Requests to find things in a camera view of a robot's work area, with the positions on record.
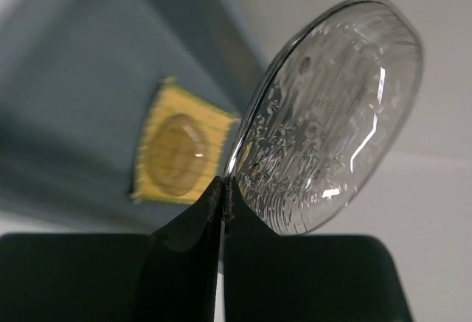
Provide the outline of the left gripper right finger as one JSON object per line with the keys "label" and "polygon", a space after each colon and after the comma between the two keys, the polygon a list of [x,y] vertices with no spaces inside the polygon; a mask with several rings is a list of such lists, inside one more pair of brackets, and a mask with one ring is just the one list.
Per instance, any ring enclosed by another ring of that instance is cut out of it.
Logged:
{"label": "left gripper right finger", "polygon": [[412,321],[394,259],[377,238],[280,236],[227,181],[227,321]]}

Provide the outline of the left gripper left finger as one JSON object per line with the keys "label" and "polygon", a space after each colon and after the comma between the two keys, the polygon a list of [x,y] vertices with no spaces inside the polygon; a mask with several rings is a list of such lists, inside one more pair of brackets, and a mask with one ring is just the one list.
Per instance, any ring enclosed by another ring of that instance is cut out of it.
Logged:
{"label": "left gripper left finger", "polygon": [[211,321],[223,181],[151,234],[1,237],[3,321]]}

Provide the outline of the clear glass plate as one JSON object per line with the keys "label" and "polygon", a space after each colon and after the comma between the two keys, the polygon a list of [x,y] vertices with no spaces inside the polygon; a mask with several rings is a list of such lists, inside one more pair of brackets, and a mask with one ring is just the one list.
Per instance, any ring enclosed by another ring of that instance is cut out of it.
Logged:
{"label": "clear glass plate", "polygon": [[224,170],[280,236],[308,234],[363,189],[420,89],[423,44],[389,0],[345,0],[276,54],[244,114]]}
{"label": "clear glass plate", "polygon": [[206,164],[206,136],[198,123],[183,113],[165,119],[146,149],[146,174],[166,195],[188,193]]}

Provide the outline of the yellow woven bamboo mat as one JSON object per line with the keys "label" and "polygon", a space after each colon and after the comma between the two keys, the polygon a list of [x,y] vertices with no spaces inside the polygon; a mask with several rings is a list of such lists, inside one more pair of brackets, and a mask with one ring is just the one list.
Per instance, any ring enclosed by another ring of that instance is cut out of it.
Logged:
{"label": "yellow woven bamboo mat", "polygon": [[[146,149],[158,127],[172,115],[191,116],[206,136],[207,163],[196,185],[185,195],[166,195],[152,184],[145,171]],[[223,149],[233,125],[240,121],[236,113],[229,113],[184,89],[174,77],[162,80],[147,111],[136,149],[131,198],[135,203],[162,201],[193,204],[218,174]]]}

